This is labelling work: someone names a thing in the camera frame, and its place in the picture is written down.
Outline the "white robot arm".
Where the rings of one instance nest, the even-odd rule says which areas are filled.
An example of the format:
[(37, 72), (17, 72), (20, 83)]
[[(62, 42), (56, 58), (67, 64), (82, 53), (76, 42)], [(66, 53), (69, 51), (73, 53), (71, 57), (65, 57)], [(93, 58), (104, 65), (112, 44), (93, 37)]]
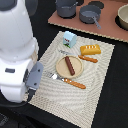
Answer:
[(38, 0), (0, 0), (0, 91), (11, 102), (21, 103), (39, 88), (43, 65), (29, 17)]

